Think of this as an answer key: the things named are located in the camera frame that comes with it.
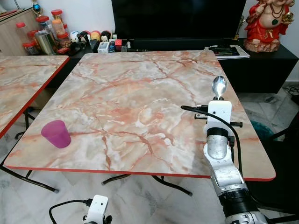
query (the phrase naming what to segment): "purple cup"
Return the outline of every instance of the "purple cup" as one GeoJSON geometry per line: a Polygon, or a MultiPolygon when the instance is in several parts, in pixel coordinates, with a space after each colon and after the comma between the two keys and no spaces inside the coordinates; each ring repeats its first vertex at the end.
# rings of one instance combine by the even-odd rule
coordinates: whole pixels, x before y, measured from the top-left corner
{"type": "Polygon", "coordinates": [[[67,147],[71,142],[70,134],[62,120],[54,120],[42,128],[42,136],[57,148],[67,147]]]}

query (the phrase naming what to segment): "red statue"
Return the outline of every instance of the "red statue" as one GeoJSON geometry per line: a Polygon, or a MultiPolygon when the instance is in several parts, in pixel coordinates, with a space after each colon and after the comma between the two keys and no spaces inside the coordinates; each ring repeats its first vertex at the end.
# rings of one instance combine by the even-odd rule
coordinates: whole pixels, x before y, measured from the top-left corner
{"type": "Polygon", "coordinates": [[[246,20],[247,40],[244,47],[253,52],[277,51],[280,45],[279,34],[285,35],[293,21],[289,7],[295,0],[260,0],[251,7],[246,20]]]}

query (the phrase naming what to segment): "television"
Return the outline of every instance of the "television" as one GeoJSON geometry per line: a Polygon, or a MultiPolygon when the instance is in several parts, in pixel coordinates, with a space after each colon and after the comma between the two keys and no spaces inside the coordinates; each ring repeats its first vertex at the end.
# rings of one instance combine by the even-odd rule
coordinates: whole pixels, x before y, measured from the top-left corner
{"type": "Polygon", "coordinates": [[[234,38],[246,0],[112,0],[119,39],[234,38]]]}

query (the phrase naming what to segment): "spoon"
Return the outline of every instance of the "spoon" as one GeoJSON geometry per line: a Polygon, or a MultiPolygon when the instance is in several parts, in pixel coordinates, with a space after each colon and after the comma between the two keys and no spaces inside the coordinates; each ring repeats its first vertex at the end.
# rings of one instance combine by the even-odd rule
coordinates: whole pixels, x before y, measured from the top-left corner
{"type": "Polygon", "coordinates": [[[212,83],[212,89],[217,99],[219,99],[219,97],[221,97],[225,93],[226,87],[227,87],[227,83],[223,76],[217,76],[214,79],[212,83]]]}

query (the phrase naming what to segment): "marble floor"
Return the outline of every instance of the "marble floor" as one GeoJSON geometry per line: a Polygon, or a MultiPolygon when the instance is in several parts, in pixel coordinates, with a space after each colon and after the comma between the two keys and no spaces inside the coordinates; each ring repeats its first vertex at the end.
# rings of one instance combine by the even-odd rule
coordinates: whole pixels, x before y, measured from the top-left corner
{"type": "MultiPolygon", "coordinates": [[[[268,126],[273,132],[288,127],[299,107],[283,89],[278,94],[238,94],[251,120],[268,126]]],[[[24,130],[20,117],[0,139],[3,159],[15,144],[14,135],[24,130]]],[[[193,192],[193,197],[161,185],[151,176],[135,175],[108,183],[112,175],[35,171],[31,178],[58,188],[57,194],[20,181],[0,171],[0,224],[50,224],[49,208],[68,200],[85,200],[95,194],[109,198],[107,214],[113,224],[223,224],[224,214],[209,179],[166,177],[193,192]]],[[[71,203],[53,210],[58,224],[81,224],[88,208],[71,203]]],[[[285,214],[262,210],[268,217],[285,214]]]]}

